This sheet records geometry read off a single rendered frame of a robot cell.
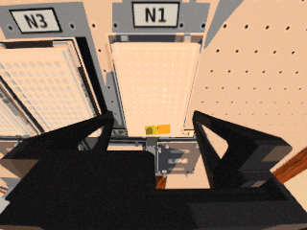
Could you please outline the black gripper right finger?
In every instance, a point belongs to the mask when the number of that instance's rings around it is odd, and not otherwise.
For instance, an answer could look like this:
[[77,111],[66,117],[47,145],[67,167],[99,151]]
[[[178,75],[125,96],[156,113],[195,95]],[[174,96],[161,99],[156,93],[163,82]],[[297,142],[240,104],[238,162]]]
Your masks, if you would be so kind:
[[[210,188],[224,188],[241,171],[269,171],[293,150],[281,137],[197,110],[192,123]],[[226,140],[228,148],[222,159],[202,126]]]

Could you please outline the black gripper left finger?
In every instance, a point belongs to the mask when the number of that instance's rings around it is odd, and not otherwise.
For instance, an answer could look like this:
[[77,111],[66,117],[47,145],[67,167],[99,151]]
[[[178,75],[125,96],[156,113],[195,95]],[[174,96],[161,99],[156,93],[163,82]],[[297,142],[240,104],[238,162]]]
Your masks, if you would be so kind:
[[79,143],[104,126],[92,150],[107,150],[114,125],[112,111],[24,139],[14,149],[79,150]]

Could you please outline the cream operator button panel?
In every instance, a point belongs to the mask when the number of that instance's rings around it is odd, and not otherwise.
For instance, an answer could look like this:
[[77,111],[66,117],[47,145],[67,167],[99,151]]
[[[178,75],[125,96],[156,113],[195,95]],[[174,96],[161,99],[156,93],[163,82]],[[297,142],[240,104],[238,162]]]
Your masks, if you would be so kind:
[[9,202],[7,200],[5,200],[4,198],[12,191],[14,187],[10,187],[9,189],[6,189],[4,187],[0,186],[1,190],[6,191],[2,197],[0,198],[0,214],[2,213],[2,211],[8,206]]

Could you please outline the beige flat base plate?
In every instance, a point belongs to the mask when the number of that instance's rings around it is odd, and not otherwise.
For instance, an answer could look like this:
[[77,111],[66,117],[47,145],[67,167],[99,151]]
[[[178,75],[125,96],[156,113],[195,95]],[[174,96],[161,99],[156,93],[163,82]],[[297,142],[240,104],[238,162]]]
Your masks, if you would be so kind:
[[[178,1],[177,28],[133,28],[131,1]],[[54,8],[63,33],[22,34],[9,10]],[[0,0],[0,40],[85,36],[113,128],[125,128],[106,33],[206,33],[194,111],[307,147],[307,0]]]

